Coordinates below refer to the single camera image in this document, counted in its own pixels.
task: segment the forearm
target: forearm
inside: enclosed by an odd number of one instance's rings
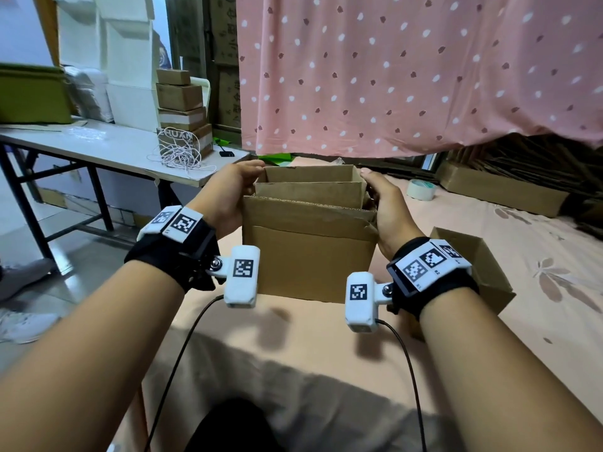
[[[471,289],[420,319],[468,450],[600,450],[602,425]]]
[[[106,451],[183,297],[155,267],[122,266],[4,375],[3,449]]]

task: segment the curtain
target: curtain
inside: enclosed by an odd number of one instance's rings
[[[237,23],[258,154],[603,144],[603,0],[237,0]]]

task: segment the person's left hand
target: person's left hand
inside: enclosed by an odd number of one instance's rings
[[[203,220],[216,229],[218,239],[243,223],[243,195],[253,193],[253,182],[262,173],[262,160],[230,164],[215,173],[186,207],[203,214]]]

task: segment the white shoe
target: white shoe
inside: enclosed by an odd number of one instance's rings
[[[27,344],[40,339],[61,317],[57,314],[35,314],[0,309],[0,342]]]
[[[42,258],[28,265],[3,266],[0,278],[0,301],[14,296],[19,290],[39,281],[56,265],[50,258]]]

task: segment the roll of tape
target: roll of tape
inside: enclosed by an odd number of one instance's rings
[[[421,201],[431,201],[435,195],[435,185],[431,182],[413,179],[408,183],[406,194]]]

